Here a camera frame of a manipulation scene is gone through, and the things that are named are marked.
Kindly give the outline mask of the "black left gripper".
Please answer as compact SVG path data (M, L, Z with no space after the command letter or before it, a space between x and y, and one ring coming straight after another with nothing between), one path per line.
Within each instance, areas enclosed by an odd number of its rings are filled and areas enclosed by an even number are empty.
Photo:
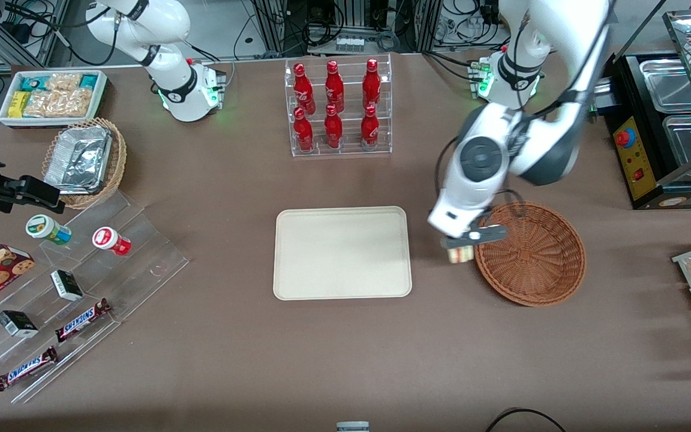
M445 249L468 248L474 243L489 243L501 241L507 237L508 229L501 224L492 224L492 208L487 207L483 213L475 219L470 227L469 238L452 238L444 236L441 246Z

